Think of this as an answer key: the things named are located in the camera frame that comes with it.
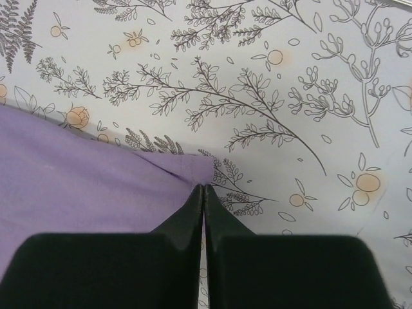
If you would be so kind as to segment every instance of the line drawing of plant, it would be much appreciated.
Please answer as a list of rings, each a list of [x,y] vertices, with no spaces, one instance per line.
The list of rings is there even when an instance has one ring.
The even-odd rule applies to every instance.
[[[373,172],[380,171],[380,167],[366,167],[366,158],[360,153],[358,160],[360,175],[357,176],[354,171],[350,177],[338,174],[337,177],[341,183],[349,188],[354,188],[352,196],[347,197],[339,206],[338,211],[342,211],[349,204],[352,211],[355,211],[355,205],[366,206],[370,202],[370,194],[376,192],[381,187],[381,181]]]
[[[31,115],[47,120],[47,115],[55,111],[55,104],[50,103],[45,108],[37,105],[37,99],[23,88],[14,87],[14,99],[17,107]]]
[[[289,203],[294,207],[305,205],[306,208],[313,212],[314,208],[309,204],[308,201],[317,201],[317,198],[314,198],[313,196],[307,196],[302,182],[297,178],[295,178],[295,181],[301,192],[291,195],[289,198]]]
[[[364,112],[366,115],[366,121],[360,120],[356,115],[357,109],[355,108],[355,104],[353,100],[349,97],[347,93],[343,95],[341,102],[337,99],[335,92],[337,90],[337,86],[339,81],[329,80],[329,79],[321,79],[319,81],[319,74],[318,74],[318,67],[314,66],[313,68],[307,68],[306,74],[308,75],[308,80],[305,80],[302,76],[298,77],[298,81],[303,84],[304,90],[309,90],[314,88],[317,90],[320,95],[313,96],[312,94],[306,94],[306,100],[303,98],[302,94],[295,88],[291,88],[291,92],[288,93],[290,98],[296,99],[296,104],[289,104],[288,107],[292,109],[292,113],[294,115],[298,114],[300,110],[302,110],[303,106],[308,106],[310,109],[306,109],[304,111],[306,116],[315,116],[314,121],[320,122],[326,114],[335,115],[339,118],[350,118],[356,124],[367,127],[370,131],[370,135],[372,137],[373,143],[378,148],[379,143],[376,139],[375,132],[373,130],[373,126],[371,123],[371,118],[375,114],[380,101],[384,98],[388,92],[390,91],[390,86],[380,86],[378,88],[379,79],[377,77],[368,78],[368,80],[372,80],[372,88],[369,89],[368,93],[377,99],[374,107],[369,110],[367,105],[367,98],[366,96],[363,97],[364,103]],[[363,89],[366,91],[366,86],[368,82],[362,82],[362,91]]]
[[[265,41],[264,47],[266,50],[269,49],[269,43],[268,41]],[[278,64],[282,63],[283,60],[283,54],[280,50],[271,50],[267,54],[265,53],[260,53],[255,56],[251,57],[252,60],[265,60],[265,67],[266,70],[271,71],[272,67],[271,66],[277,66]]]
[[[404,110],[408,111],[412,115],[412,88],[409,86],[397,86],[392,87],[392,93],[395,100],[398,102],[399,106]],[[412,135],[412,127],[405,127],[400,130],[402,133]],[[404,156],[407,155],[407,151],[412,145],[412,140],[408,143],[405,148]]]
[[[402,239],[405,247],[412,247],[412,229],[410,229],[407,234],[394,237],[393,239]]]
[[[151,140],[142,130],[139,130],[139,133],[134,132],[130,128],[126,130],[128,134],[124,141],[133,149],[139,149],[145,152],[172,153],[174,155],[185,154],[182,146],[178,142],[174,142],[167,135],[164,135],[164,138],[155,136]],[[233,213],[233,215],[259,215],[263,213],[261,207],[262,202],[276,201],[253,195],[243,190],[238,184],[238,182],[243,179],[243,173],[241,173],[236,164],[233,164],[229,159],[224,158],[223,161],[221,161],[204,149],[199,149],[198,151],[203,156],[213,157],[214,175],[211,184],[226,190],[225,196],[220,196],[219,199],[222,205]]]
[[[143,28],[140,29],[139,34],[136,34],[136,32],[133,32],[133,34],[123,32],[123,34],[127,37],[127,42],[129,42],[130,47],[136,47],[140,45],[142,41],[145,41],[146,43],[149,42],[149,39],[143,36]]]
[[[68,38],[67,34],[66,34],[63,30],[69,30],[70,28],[67,27],[67,26],[63,26],[63,25],[62,25],[62,21],[61,21],[59,15],[58,15],[56,12],[53,12],[53,14],[54,14],[54,18],[56,18],[56,21],[57,21],[57,24],[58,24],[58,25],[57,25],[57,26],[53,26],[53,27],[50,29],[50,34],[51,34],[51,36],[52,36],[52,37],[60,37],[60,36],[62,36],[62,37],[64,37],[66,40],[68,40],[69,38]]]
[[[146,133],[139,130],[139,133],[126,128],[129,133],[124,141],[133,149],[139,149],[147,153],[158,151],[159,153],[171,153],[173,155],[184,155],[184,151],[178,142],[173,142],[170,137],[164,135],[164,139],[155,136],[154,141],[151,141]]]
[[[115,60],[117,60],[116,54],[120,53],[121,51],[122,49],[120,48],[119,45],[112,46],[111,44],[109,44],[108,54],[111,53]]]
[[[391,86],[378,86],[379,78],[377,73],[380,66],[380,58],[376,57],[376,52],[379,48],[395,44],[397,53],[401,57],[407,57],[406,52],[412,52],[412,49],[407,49],[402,43],[412,40],[412,35],[409,33],[412,29],[412,19],[408,21],[396,34],[396,37],[391,40],[391,34],[394,29],[391,25],[391,21],[388,18],[385,18],[383,24],[379,21],[372,26],[372,21],[375,14],[379,9],[388,7],[387,4],[377,2],[375,0],[365,0],[368,5],[373,6],[369,16],[366,21],[360,22],[357,19],[357,14],[361,7],[361,2],[356,0],[347,0],[347,4],[344,5],[340,0],[333,0],[333,3],[336,7],[339,7],[343,11],[346,17],[341,18],[336,15],[331,15],[330,19],[332,22],[336,23],[348,23],[353,22],[360,30],[363,41],[365,45],[370,49],[370,56],[367,61],[360,61],[360,66],[356,65],[357,56],[353,53],[349,56],[343,55],[344,43],[340,37],[334,37],[332,33],[328,34],[328,42],[320,41],[321,48],[328,53],[328,55],[320,55],[318,53],[313,53],[312,57],[316,60],[325,60],[332,58],[339,58],[349,67],[349,70],[355,80],[360,82],[362,90],[362,109],[364,112],[364,119],[361,120],[358,116],[355,116],[357,108],[353,104],[353,101],[349,98],[347,94],[344,95],[343,101],[339,104],[335,95],[333,94],[337,87],[337,80],[331,82],[324,80],[324,84],[319,85],[317,83],[317,69],[308,68],[307,74],[310,78],[309,82],[305,82],[302,77],[299,77],[299,81],[304,84],[304,89],[310,89],[311,87],[316,87],[321,93],[317,98],[308,95],[306,96],[308,101],[302,99],[301,94],[295,89],[292,88],[290,92],[290,97],[296,98],[298,104],[292,106],[294,111],[299,112],[302,105],[310,106],[312,109],[305,111],[307,115],[319,115],[315,119],[320,121],[325,114],[331,113],[335,116],[341,118],[351,118],[358,125],[368,128],[373,143],[376,148],[379,148],[379,142],[377,140],[375,130],[372,124],[372,116],[379,108],[381,100],[388,94]],[[370,97],[374,99],[374,103],[370,104]]]
[[[63,122],[59,124],[59,127],[69,127],[70,129],[77,129],[83,132],[82,129],[89,124],[89,111],[84,106],[73,107],[73,103],[71,103],[68,112],[58,111],[58,113],[64,118]]]
[[[138,8],[148,8],[172,21],[166,16],[165,8],[176,4],[176,0],[93,0],[98,5],[95,11],[100,14],[114,15],[116,21],[137,20]]]
[[[13,70],[14,59],[20,48],[23,48],[24,58],[30,64],[36,46],[42,47],[32,41],[36,6],[37,0],[33,0],[24,14],[19,15],[18,0],[5,0],[5,4],[0,4],[0,55],[6,58],[9,73]]]
[[[58,79],[60,81],[59,85],[55,86],[58,94],[63,93],[63,95],[74,96],[77,98],[78,92],[83,92],[83,96],[91,95],[95,98],[98,97],[96,92],[96,86],[90,85],[90,78],[87,70],[84,70],[77,66],[76,70],[73,70],[74,74],[77,76],[75,80],[72,79],[70,75],[64,78],[63,68],[58,67],[54,62],[52,57],[47,57],[41,59],[38,63],[36,70],[40,73],[40,78],[44,79],[47,83],[50,83],[53,79]]]
[[[221,204],[235,216],[257,216],[263,214],[261,203],[264,201],[277,201],[270,198],[256,196],[243,190],[239,181],[243,179],[243,173],[231,160],[224,158],[222,161],[210,152],[199,149],[203,156],[213,157],[214,187],[220,187],[229,191],[226,196],[219,196]]]
[[[0,76],[0,82],[2,82],[6,77]],[[0,84],[0,105],[6,105],[7,102],[7,86],[3,83]]]
[[[234,118],[239,114],[259,115],[260,118],[266,120],[266,124],[259,128],[255,124],[247,124],[242,131],[235,128],[234,136],[226,145],[229,151],[233,151],[236,144],[241,144],[245,148],[255,138],[260,139],[260,141],[269,138],[272,144],[277,142],[278,147],[284,143],[298,140],[311,152],[326,175],[322,161],[314,150],[276,117],[275,112],[284,103],[284,100],[279,100],[278,90],[272,93],[271,98],[265,99],[265,89],[268,88],[270,79],[264,79],[263,75],[257,76],[249,69],[242,69],[238,77],[239,84],[221,87],[216,75],[219,70],[218,66],[211,66],[199,57],[196,57],[191,64],[196,67],[194,78],[199,81],[196,87],[186,87],[180,80],[177,85],[171,85],[171,73],[164,72],[162,67],[149,70],[147,69],[148,65],[139,64],[140,70],[137,73],[142,77],[141,81],[145,81],[145,84],[131,84],[128,71],[115,71],[111,77],[107,77],[103,82],[104,95],[109,97],[109,101],[114,106],[118,106],[121,102],[129,99],[137,100],[140,96],[140,88],[148,88],[148,97],[156,91],[160,99],[160,103],[150,105],[154,109],[152,115],[165,114],[165,116],[173,111],[178,101],[188,103],[191,94],[201,95],[203,98],[199,110],[186,110],[189,117],[185,121],[195,132],[203,124],[204,117],[210,114],[216,116],[233,115]],[[235,92],[246,93],[252,102],[236,98]],[[212,101],[211,98],[216,98],[218,102]]]
[[[282,15],[275,8],[269,8],[268,6],[261,8],[258,6],[251,11],[251,16],[258,24],[250,28],[239,28],[242,20],[246,18],[246,10],[243,6],[254,1],[246,0],[231,5],[211,6],[210,0],[191,0],[187,5],[187,8],[191,10],[191,15],[185,16],[185,21],[189,26],[193,25],[193,28],[173,30],[171,40],[176,41],[174,44],[176,51],[182,50],[185,52],[187,48],[198,43],[200,43],[200,50],[209,50],[211,45],[214,45],[215,40],[224,44],[229,42],[232,36],[244,37],[239,41],[238,46],[250,45],[256,41],[256,38],[262,36],[262,31],[289,17],[298,20],[316,33],[303,20],[297,9],[297,0],[282,0],[280,3],[267,0],[270,3],[269,5],[280,10]]]
[[[405,301],[402,304],[397,303],[395,298],[392,298],[392,304],[394,309],[412,309],[412,304],[407,304]]]

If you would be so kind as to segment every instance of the dark green object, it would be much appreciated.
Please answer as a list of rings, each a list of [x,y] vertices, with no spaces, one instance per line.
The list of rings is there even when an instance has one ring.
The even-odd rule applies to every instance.
[[[211,309],[392,309],[359,239],[257,236],[200,185],[152,233],[31,237],[0,308],[197,308],[202,213]]]

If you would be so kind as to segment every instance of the leafy branch illustration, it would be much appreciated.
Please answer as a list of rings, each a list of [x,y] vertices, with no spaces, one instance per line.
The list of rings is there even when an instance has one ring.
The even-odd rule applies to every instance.
[[[405,247],[412,247],[412,229],[407,234],[394,237],[394,239],[401,239]]]
[[[6,58],[8,71],[11,73],[15,56],[23,48],[27,63],[32,62],[32,55],[36,46],[32,41],[32,21],[37,0],[19,15],[18,0],[5,0],[0,4],[0,55]]]
[[[133,149],[145,152],[172,153],[174,155],[184,155],[184,151],[178,142],[174,142],[170,137],[164,138],[155,136],[151,140],[148,135],[139,130],[138,133],[127,128],[125,142]],[[199,149],[199,153],[204,156],[212,156],[209,152]],[[239,186],[239,181],[243,179],[243,173],[239,171],[236,164],[225,158],[223,165],[220,159],[213,157],[214,175],[212,185],[221,187],[229,192],[226,196],[219,197],[222,205],[231,211],[235,216],[258,215],[263,213],[261,203],[264,201],[275,201],[247,193]]]
[[[55,86],[55,92],[58,94],[63,93],[68,97],[77,97],[79,92],[83,93],[83,96],[91,95],[95,98],[98,97],[96,92],[96,86],[90,85],[89,74],[86,70],[77,66],[77,70],[73,70],[76,79],[73,80],[70,75],[64,77],[63,68],[59,67],[51,57],[41,59],[38,63],[37,72],[40,73],[40,78],[44,79],[47,83],[50,83],[53,79],[59,80],[59,84]]]
[[[174,47],[176,51],[183,52],[191,46],[196,46],[200,42],[200,50],[208,50],[211,45],[214,45],[215,40],[222,44],[229,42],[233,36],[244,37],[239,41],[239,46],[249,45],[255,42],[256,38],[262,36],[262,31],[270,28],[286,18],[292,17],[304,24],[306,27],[316,32],[309,26],[301,17],[297,8],[297,0],[282,0],[276,3],[273,0],[267,0],[271,6],[275,8],[257,7],[251,11],[255,24],[250,28],[239,28],[242,20],[244,20],[246,10],[245,4],[254,2],[255,0],[246,0],[244,2],[224,5],[211,6],[210,0],[191,0],[187,8],[191,10],[190,16],[185,16],[185,21],[189,26],[187,30],[174,30],[171,39],[176,41]]]
[[[45,108],[37,105],[37,99],[34,95],[29,94],[23,88],[14,87],[14,99],[17,107],[21,111],[28,112],[31,115],[47,120],[47,115],[55,111],[55,104],[50,103]]]
[[[176,0],[93,0],[98,5],[95,11],[105,15],[116,15],[116,21],[137,20],[138,9],[148,8],[171,21],[165,8],[176,4]]]
[[[275,90],[271,98],[266,97],[266,91],[270,85],[270,79],[264,79],[263,75],[257,76],[248,69],[243,69],[238,77],[238,84],[231,87],[219,85],[216,73],[219,70],[217,66],[211,66],[196,57],[192,62],[196,67],[194,78],[199,83],[195,87],[184,86],[179,80],[177,85],[170,83],[171,73],[163,72],[162,68],[147,69],[148,65],[139,64],[138,74],[142,77],[141,81],[145,84],[130,84],[129,73],[114,72],[111,77],[107,77],[103,82],[105,97],[109,97],[110,102],[118,106],[121,102],[128,99],[137,100],[140,96],[140,89],[148,88],[147,96],[150,97],[156,91],[160,103],[152,104],[154,109],[153,115],[166,116],[176,107],[179,101],[188,103],[191,94],[201,95],[202,99],[199,110],[186,112],[189,117],[185,120],[192,131],[197,131],[203,124],[204,118],[210,114],[216,116],[233,115],[259,115],[266,120],[263,127],[257,127],[255,124],[247,124],[242,131],[234,129],[234,136],[226,146],[229,151],[234,150],[236,144],[246,147],[250,142],[259,138],[261,141],[269,138],[272,144],[277,142],[281,147],[286,142],[293,140],[299,141],[304,145],[319,162],[324,174],[325,168],[310,146],[296,133],[282,123],[275,115],[275,112],[283,105],[283,100],[279,100],[279,93]],[[249,100],[241,100],[235,96],[235,92],[246,94]]]
[[[392,93],[395,100],[398,102],[399,106],[404,110],[408,111],[412,115],[412,88],[409,86],[397,86],[392,87]],[[405,127],[400,130],[402,133],[407,135],[412,135],[412,127]],[[412,140],[408,143],[405,148],[404,156],[407,155],[409,148],[412,145]]]
[[[317,71],[309,70],[308,75],[310,78],[309,82],[303,80],[302,77],[299,81],[304,84],[304,89],[310,89],[315,86],[320,92],[321,96],[314,98],[311,95],[307,95],[308,101],[302,99],[301,94],[292,88],[292,92],[289,93],[290,97],[297,99],[298,104],[291,106],[298,113],[302,109],[302,105],[310,106],[311,109],[305,111],[307,115],[316,115],[315,120],[320,121],[325,114],[332,113],[341,118],[351,118],[358,125],[362,127],[367,127],[373,143],[376,148],[379,148],[379,142],[377,140],[375,130],[372,124],[372,116],[379,108],[381,100],[388,94],[391,87],[390,86],[378,86],[379,78],[377,78],[377,73],[380,66],[380,58],[376,56],[376,52],[379,48],[395,44],[397,53],[401,57],[407,57],[406,52],[412,52],[412,48],[408,48],[404,45],[406,41],[412,40],[412,35],[410,31],[412,30],[412,19],[408,21],[407,24],[401,27],[397,32],[396,37],[391,40],[391,34],[393,33],[393,27],[388,18],[385,18],[383,24],[377,21],[373,26],[373,18],[380,8],[388,7],[384,3],[377,2],[375,0],[366,1],[369,5],[373,6],[372,11],[367,17],[365,22],[360,22],[357,19],[357,14],[359,12],[361,2],[355,0],[347,0],[347,4],[344,5],[340,0],[334,0],[335,6],[339,7],[345,14],[345,17],[339,17],[336,15],[331,15],[330,19],[337,23],[348,23],[353,22],[360,30],[363,41],[365,45],[370,49],[369,59],[367,61],[360,61],[360,66],[356,64],[357,57],[355,54],[351,53],[348,56],[343,54],[344,43],[340,37],[335,38],[331,33],[328,35],[328,43],[321,41],[321,48],[326,51],[327,55],[319,55],[318,53],[313,53],[312,57],[316,60],[339,58],[349,67],[349,70],[355,80],[360,82],[362,90],[362,109],[364,117],[361,120],[358,116],[355,116],[355,105],[349,99],[349,96],[344,95],[343,102],[339,104],[336,102],[334,92],[337,87],[337,81],[323,81],[321,85],[317,84]]]
[[[199,149],[199,152],[203,156],[213,157],[214,174],[212,185],[229,191],[226,193],[226,196],[220,196],[219,199],[221,204],[235,216],[257,216],[263,213],[262,202],[276,201],[253,195],[243,190],[239,185],[239,181],[243,179],[243,173],[229,159],[224,158],[221,161],[204,149]]]
[[[373,73],[369,77],[359,77],[359,81],[361,81],[361,79],[365,80],[364,82],[361,81],[362,91],[365,91],[364,93],[366,93],[366,86],[369,84],[368,80],[372,80],[372,87],[368,90],[368,93],[376,99],[373,108],[369,109],[366,95],[363,96],[362,101],[364,103],[363,108],[366,120],[361,120],[359,116],[356,115],[357,109],[355,107],[355,104],[353,103],[353,100],[349,97],[348,94],[345,93],[342,100],[337,99],[337,96],[335,94],[339,83],[337,79],[319,80],[317,66],[314,66],[313,68],[307,68],[306,74],[308,75],[308,80],[305,80],[302,76],[298,77],[298,81],[303,84],[303,89],[309,90],[311,88],[314,88],[318,93],[320,93],[320,95],[317,95],[315,97],[309,93],[306,94],[306,98],[303,98],[302,94],[300,94],[300,92],[295,87],[291,88],[289,97],[294,98],[297,101],[296,104],[289,104],[289,108],[292,109],[292,113],[296,115],[302,110],[303,106],[308,106],[309,109],[306,109],[304,113],[307,116],[314,116],[314,120],[316,122],[320,122],[328,113],[339,118],[350,118],[356,124],[362,127],[367,127],[370,131],[373,143],[376,147],[379,147],[379,143],[376,139],[376,135],[371,123],[371,118],[378,109],[380,101],[388,94],[391,87],[378,86],[379,79],[375,77],[375,73]]]
[[[172,153],[174,155],[184,155],[184,151],[178,142],[173,142],[170,137],[164,135],[164,139],[155,136],[154,141],[151,141],[146,133],[139,130],[139,133],[126,129],[129,133],[124,141],[133,149],[140,149],[145,152]]]

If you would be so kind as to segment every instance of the lavender cloth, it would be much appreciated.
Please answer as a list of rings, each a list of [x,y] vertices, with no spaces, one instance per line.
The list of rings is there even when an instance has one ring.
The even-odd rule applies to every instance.
[[[40,232],[149,232],[177,211],[212,158],[130,152],[0,106],[0,278]]]

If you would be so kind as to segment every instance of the floral wallpaper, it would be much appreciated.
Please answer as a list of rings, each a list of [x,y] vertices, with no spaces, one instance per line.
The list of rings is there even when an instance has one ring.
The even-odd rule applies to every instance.
[[[246,226],[360,237],[409,309],[411,68],[412,15],[378,0],[0,0],[0,104],[213,156]]]

